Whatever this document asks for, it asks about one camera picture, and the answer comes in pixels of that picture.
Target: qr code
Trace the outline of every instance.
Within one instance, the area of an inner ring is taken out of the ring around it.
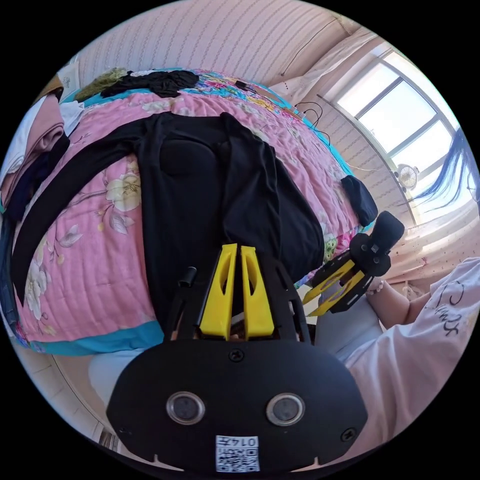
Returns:
[[[217,436],[216,471],[259,472],[259,439],[256,436]]]

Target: black cable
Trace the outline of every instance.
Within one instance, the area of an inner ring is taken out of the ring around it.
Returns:
[[[316,101],[301,101],[301,102],[299,102],[295,105],[295,108],[297,108],[297,105],[302,105],[302,104],[315,104],[320,109],[320,117],[319,118],[322,118],[322,115],[324,114],[324,109]]]
[[[294,60],[297,58],[297,55],[320,33],[322,32],[324,29],[326,29],[330,24],[332,24],[333,22],[336,22],[337,19],[334,18],[333,20],[330,20],[325,26],[323,26],[296,54],[295,56],[291,59],[291,62],[286,66],[286,69],[284,70],[283,73],[280,74],[281,77],[283,77],[285,75],[285,73],[287,73],[287,70],[290,68],[290,65],[294,62]]]
[[[311,126],[309,126],[308,128],[311,129],[311,130],[315,130],[315,132],[318,132],[319,134],[322,134],[322,135],[325,135],[327,136],[328,138],[328,146],[330,147],[332,145],[332,140],[330,139],[330,135],[324,131],[321,131],[321,130],[318,130],[317,128],[317,125],[320,121],[320,115],[317,113],[316,110],[314,110],[313,108],[307,108],[303,113],[306,114],[307,112],[314,112],[316,114],[316,121],[315,123],[311,123]]]

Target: bracelet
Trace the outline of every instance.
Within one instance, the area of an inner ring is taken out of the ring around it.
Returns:
[[[380,285],[378,285],[378,287],[377,287],[375,290],[366,291],[365,294],[366,294],[366,295],[374,295],[374,294],[377,294],[383,287],[384,287],[384,281],[383,281],[383,279],[382,279],[382,280],[380,280]]]

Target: white curtain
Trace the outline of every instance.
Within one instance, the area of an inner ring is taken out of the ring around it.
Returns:
[[[460,262],[480,256],[480,216],[476,202],[409,228],[390,254],[390,284],[422,285],[448,275]]]
[[[305,75],[282,81],[270,88],[290,104],[296,105],[305,98],[321,77],[335,70],[358,49],[374,39],[383,41],[372,31],[360,27],[351,36],[334,46]]]

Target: pink floral bedspread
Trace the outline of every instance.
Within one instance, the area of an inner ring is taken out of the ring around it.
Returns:
[[[325,260],[348,247],[359,223],[341,187],[345,173],[327,147],[291,116],[214,95],[135,93],[89,107],[68,151],[30,205],[81,149],[123,124],[165,111],[235,116],[275,148],[307,199],[323,229]],[[50,227],[30,265],[24,306],[17,302],[27,341],[75,341],[154,319],[144,265],[141,188],[135,156],[123,158],[89,182]]]

